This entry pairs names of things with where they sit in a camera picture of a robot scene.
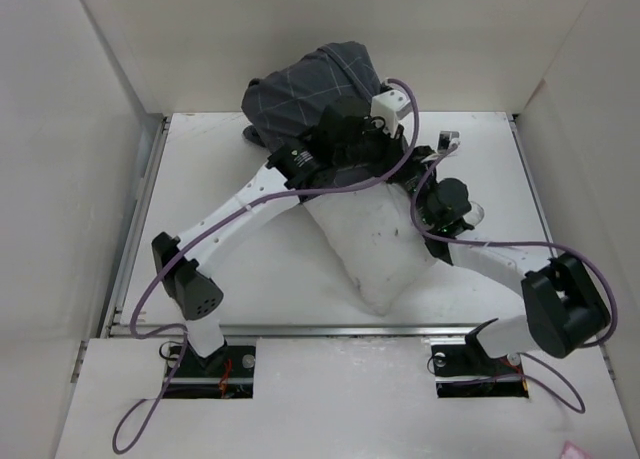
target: white tabletop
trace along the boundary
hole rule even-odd
[[[501,240],[544,238],[505,114],[425,112],[420,117],[421,144],[435,146],[441,130],[460,131],[460,151],[438,173],[464,181],[471,199],[485,208],[478,228],[482,233]],[[264,162],[266,152],[241,139],[247,124],[242,114],[173,116],[121,324],[129,323],[135,303],[155,274],[151,240],[162,231],[175,235],[200,221]],[[379,317],[359,299],[322,231],[302,207],[249,237],[215,280],[225,293],[220,316],[226,325],[474,324],[523,311],[520,298],[506,288],[440,263],[425,270],[389,314]],[[166,324],[179,321],[180,315],[158,288],[142,319],[146,324]]]
[[[92,340],[58,459],[114,457],[124,413],[160,388],[162,340]],[[530,399],[438,399],[420,338],[262,339],[253,399],[166,399],[127,459],[557,459],[565,441],[594,458],[637,458],[598,349],[550,360],[578,388],[577,415],[530,385]],[[529,373],[574,401],[536,364]],[[129,443],[148,406],[134,413]]]

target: white wall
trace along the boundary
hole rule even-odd
[[[621,321],[607,349],[640,445],[640,0],[590,0],[518,119],[554,238],[613,282]]]
[[[237,111],[250,79],[367,45],[425,110],[519,112],[587,0],[85,0],[149,111]]]
[[[0,456],[55,447],[151,121],[79,0],[0,0]]]

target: white cloth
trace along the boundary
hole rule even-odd
[[[377,314],[436,263],[409,215],[410,201],[398,186],[325,194],[305,207],[342,260],[363,301]]]

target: purple cable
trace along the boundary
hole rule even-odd
[[[149,424],[149,421],[151,420],[151,416],[153,415],[153,413],[155,412],[156,408],[160,404],[160,400],[162,399],[162,397],[164,396],[165,392],[167,391],[167,388],[169,387],[169,383],[171,382],[171,379],[173,379],[173,377],[175,376],[175,374],[176,374],[176,372],[178,370],[178,367],[180,367],[180,363],[182,362],[182,359],[184,358],[184,356],[186,354],[186,351],[187,351],[187,328],[184,326],[184,324],[180,324],[180,323],[167,324],[165,326],[158,327],[157,329],[154,329],[153,331],[150,331],[150,332],[147,332],[147,333],[144,333],[144,334],[141,334],[141,333],[138,332],[138,330],[137,330],[138,318],[139,318],[140,313],[142,312],[142,309],[143,309],[144,305],[146,304],[147,300],[149,300],[149,297],[151,296],[151,293],[153,292],[153,290],[156,287],[158,287],[158,285],[162,282],[162,280],[169,273],[169,271],[178,263],[178,261],[180,259],[182,259],[185,256],[185,254],[187,254],[191,249],[193,249],[195,246],[197,246],[200,242],[202,242],[204,239],[209,237],[211,234],[213,234],[214,232],[216,232],[219,229],[223,228],[224,226],[226,226],[230,222],[233,222],[238,217],[242,216],[244,213],[247,212],[248,209],[256,207],[256,206],[258,206],[260,204],[264,204],[265,202],[269,202],[269,201],[272,201],[272,200],[275,200],[275,199],[282,199],[282,198],[285,198],[285,197],[291,197],[291,196],[302,196],[302,195],[304,195],[304,196],[315,196],[315,195],[321,195],[321,194],[344,194],[344,193],[349,193],[349,192],[362,191],[362,190],[367,189],[369,187],[372,187],[372,186],[375,186],[377,184],[385,182],[387,179],[389,179],[391,176],[393,176],[396,172],[398,172],[400,170],[400,168],[404,165],[404,163],[409,160],[409,158],[411,157],[411,153],[413,152],[413,149],[416,147],[416,144],[418,142],[418,134],[419,134],[419,131],[420,131],[420,114],[419,114],[419,111],[418,111],[418,101],[416,100],[416,97],[413,94],[413,91],[411,90],[411,88],[409,88],[409,86],[407,84],[405,84],[403,81],[401,81],[399,79],[388,79],[387,82],[389,84],[395,84],[395,85],[399,86],[400,88],[402,88],[405,91],[405,93],[407,94],[407,96],[409,97],[409,100],[411,102],[411,108],[413,109],[413,135],[411,137],[411,142],[409,143],[409,147],[405,151],[404,155],[402,156],[402,158],[398,161],[398,163],[395,166],[393,166],[389,171],[387,171],[385,174],[383,174],[380,177],[374,177],[374,178],[368,179],[368,180],[366,180],[364,182],[360,182],[358,184],[353,184],[351,186],[339,187],[339,188],[290,190],[290,191],[279,192],[279,193],[276,193],[276,194],[268,194],[266,196],[260,197],[260,198],[258,198],[256,200],[250,202],[246,208],[243,207],[243,208],[238,209],[237,211],[235,211],[234,213],[230,214],[228,217],[226,217],[225,219],[221,220],[217,224],[214,224],[209,229],[207,229],[202,234],[200,234],[198,237],[193,239],[182,250],[180,250],[175,256],[173,256],[171,258],[171,260],[169,262],[167,262],[167,264],[160,270],[160,272],[158,272],[158,275],[153,278],[153,280],[151,281],[149,286],[145,289],[144,293],[142,294],[142,297],[140,297],[140,301],[138,301],[138,304],[136,305],[135,309],[133,310],[133,314],[131,316],[131,323],[129,324],[129,330],[131,331],[131,336],[134,337],[135,339],[148,339],[148,338],[151,338],[151,337],[158,336],[159,334],[162,334],[163,332],[171,330],[171,329],[179,329],[183,333],[182,347],[180,348],[180,354],[178,355],[178,358],[176,359],[175,364],[173,365],[173,367],[169,371],[169,374],[167,375],[167,378],[162,383],[162,388],[160,389],[160,392],[156,396],[155,400],[153,401],[153,404],[151,405],[151,409],[149,409],[149,412],[147,413],[144,421],[142,422],[142,425],[140,426],[140,429],[138,429],[137,434],[135,435],[133,440],[129,443],[129,445],[127,445],[123,449],[120,449],[118,447],[118,445],[117,445],[117,439],[118,439],[118,434],[120,432],[120,429],[122,428],[122,426],[124,425],[126,420],[129,418],[129,416],[138,407],[140,407],[144,402],[146,402],[148,399],[140,399],[138,402],[136,402],[131,407],[131,409],[129,409],[129,411],[127,411],[127,413],[124,415],[124,417],[120,420],[120,422],[116,426],[116,430],[114,431],[113,438],[111,440],[111,447],[113,448],[113,452],[115,454],[117,454],[117,455],[125,454],[125,453],[129,452],[133,448],[133,446],[136,445],[136,443],[138,442],[138,440],[140,439],[140,437],[144,433],[144,430],[146,429],[147,425]]]
[[[550,366],[549,364],[547,364],[544,361],[541,361],[540,359],[538,359],[537,357],[532,356],[531,354],[527,354],[526,352],[522,352],[520,353],[520,355],[526,357],[527,359],[530,359],[534,362],[537,362],[538,364],[540,364],[542,367],[548,369],[549,371],[551,371],[553,374],[555,374],[558,379],[560,379],[562,382],[565,383],[565,385],[569,388],[569,390],[573,393],[573,395],[576,397],[576,399],[578,400],[578,404],[579,407],[574,406],[573,404],[571,404],[569,401],[567,401],[564,397],[562,397],[560,394],[558,394],[556,391],[554,391],[553,389],[551,389],[549,386],[547,386],[544,382],[542,382],[539,379],[536,379],[535,377],[532,377],[528,374],[520,374],[520,373],[514,373],[514,374],[502,374],[500,376],[495,376],[495,377],[487,377],[486,379],[474,379],[471,381],[460,381],[460,382],[456,382],[455,384],[457,386],[473,386],[476,384],[487,384],[489,382],[496,382],[498,379],[515,379],[515,378],[519,378],[519,379],[526,379],[528,381],[534,382],[536,383],[538,386],[540,386],[542,389],[544,389],[545,391],[547,391],[551,397],[556,398],[558,401],[560,401],[562,404],[564,404],[565,406],[567,406],[569,409],[571,409],[572,411],[578,413],[578,414],[584,414],[585,412],[587,412],[587,406],[584,403],[584,400],[582,399],[582,396],[580,395],[580,393],[578,392],[578,390],[574,387],[573,384],[571,384],[571,382],[569,382],[569,379],[567,379],[566,377],[564,377],[560,371],[558,371],[557,369],[555,369],[554,367]]]
[[[546,242],[546,241],[490,241],[490,242],[481,242],[481,241],[467,241],[463,239],[453,239],[449,237],[436,236],[435,234],[431,234],[418,219],[417,208],[418,208],[418,195],[420,194],[420,190],[424,187],[427,179],[433,171],[436,170],[438,164],[440,164],[449,154],[455,151],[458,148],[457,145],[453,145],[447,152],[438,157],[427,169],[427,172],[420,178],[418,185],[416,186],[416,190],[411,197],[411,221],[413,225],[420,231],[420,233],[426,237],[427,239],[431,239],[434,241],[445,242],[447,244],[460,244],[463,246],[478,246],[478,247],[550,247],[552,249],[557,249],[560,251],[568,252],[569,254],[577,257],[583,264],[591,269],[591,271],[598,278],[602,287],[604,288],[605,294],[607,295],[607,299],[609,300],[609,308],[611,309],[611,325],[607,332],[605,332],[602,337],[595,339],[593,342],[583,344],[582,348],[601,346],[605,342],[607,342],[616,328],[618,327],[618,305],[616,303],[615,295],[613,294],[613,290],[609,285],[609,282],[604,277],[604,274],[598,267],[584,254],[579,251],[576,251],[572,247],[564,246],[562,244],[556,244],[554,242]]]

